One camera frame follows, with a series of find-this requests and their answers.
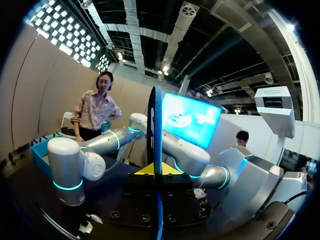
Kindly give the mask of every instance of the monitor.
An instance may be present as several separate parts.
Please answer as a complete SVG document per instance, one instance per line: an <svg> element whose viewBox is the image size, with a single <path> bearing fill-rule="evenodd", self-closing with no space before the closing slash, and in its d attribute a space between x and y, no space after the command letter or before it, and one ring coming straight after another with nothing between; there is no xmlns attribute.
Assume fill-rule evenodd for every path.
<svg viewBox="0 0 320 240"><path fill-rule="evenodd" d="M162 128L207 149L222 109L195 99L166 93L162 100Z"/></svg>

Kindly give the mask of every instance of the white booth wall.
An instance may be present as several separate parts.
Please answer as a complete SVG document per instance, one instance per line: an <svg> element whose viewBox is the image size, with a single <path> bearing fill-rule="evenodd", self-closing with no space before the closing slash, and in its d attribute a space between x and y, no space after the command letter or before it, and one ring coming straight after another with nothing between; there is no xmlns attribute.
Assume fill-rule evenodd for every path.
<svg viewBox="0 0 320 240"><path fill-rule="evenodd" d="M261 116L222 114L222 118L249 132L247 148L262 159L273 164L278 136L275 135ZM303 121L295 121L295 136L286 138L284 149L318 160L320 158L320 125Z"/></svg>

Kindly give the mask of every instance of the black cloth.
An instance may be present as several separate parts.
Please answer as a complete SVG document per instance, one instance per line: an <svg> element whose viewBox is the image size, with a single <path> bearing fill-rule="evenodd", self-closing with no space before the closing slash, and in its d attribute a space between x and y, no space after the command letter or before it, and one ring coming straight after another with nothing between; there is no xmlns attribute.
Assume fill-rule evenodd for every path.
<svg viewBox="0 0 320 240"><path fill-rule="evenodd" d="M88 141L90 139L94 139L101 135L101 128L99 130L90 130L84 127L79 126L79 133L83 140Z"/></svg>

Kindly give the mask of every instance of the cyan led light ring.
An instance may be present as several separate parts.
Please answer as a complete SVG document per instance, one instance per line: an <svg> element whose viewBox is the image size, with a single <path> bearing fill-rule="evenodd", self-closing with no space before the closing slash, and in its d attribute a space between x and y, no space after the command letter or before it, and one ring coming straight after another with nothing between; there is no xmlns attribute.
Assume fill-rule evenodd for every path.
<svg viewBox="0 0 320 240"><path fill-rule="evenodd" d="M109 133L112 133L112 134L115 136L115 139L116 139L116 141L118 142L117 150L119 150L119 149L120 149L120 141L119 141L118 136L117 136L113 131L109 131Z"/></svg>
<svg viewBox="0 0 320 240"><path fill-rule="evenodd" d="M140 130L133 129L133 128L129 127L129 126L128 126L128 129L129 129L131 132L135 132L135 133L141 132Z"/></svg>
<svg viewBox="0 0 320 240"><path fill-rule="evenodd" d="M81 179L81 182L77 186L73 186L73 187L63 187L63 186L59 186L58 184L56 184L55 181L52 181L52 182L58 189L65 190L65 191L72 191L72 190L79 188L82 185L83 180Z"/></svg>
<svg viewBox="0 0 320 240"><path fill-rule="evenodd" d="M229 179L229 177L228 177L229 171L224 166L222 166L222 168L225 171L225 180L224 180L224 183L220 187L218 187L217 189L224 188L227 185L228 179Z"/></svg>
<svg viewBox="0 0 320 240"><path fill-rule="evenodd" d="M178 167L178 165L177 165L177 163L176 162L174 162L174 166L175 166L175 168L180 172L180 173L184 173L184 171L182 171L179 167ZM192 175L189 175L190 176L190 178L192 178L192 179L199 179L201 176L192 176Z"/></svg>

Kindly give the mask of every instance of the spotlight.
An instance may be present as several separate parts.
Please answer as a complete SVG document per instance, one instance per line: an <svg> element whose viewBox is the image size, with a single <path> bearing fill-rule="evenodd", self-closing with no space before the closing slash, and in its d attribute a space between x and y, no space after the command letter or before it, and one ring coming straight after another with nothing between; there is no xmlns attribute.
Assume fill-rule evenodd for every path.
<svg viewBox="0 0 320 240"><path fill-rule="evenodd" d="M294 24L288 24L286 27L291 32L293 32L295 30L295 28L296 28Z"/></svg>

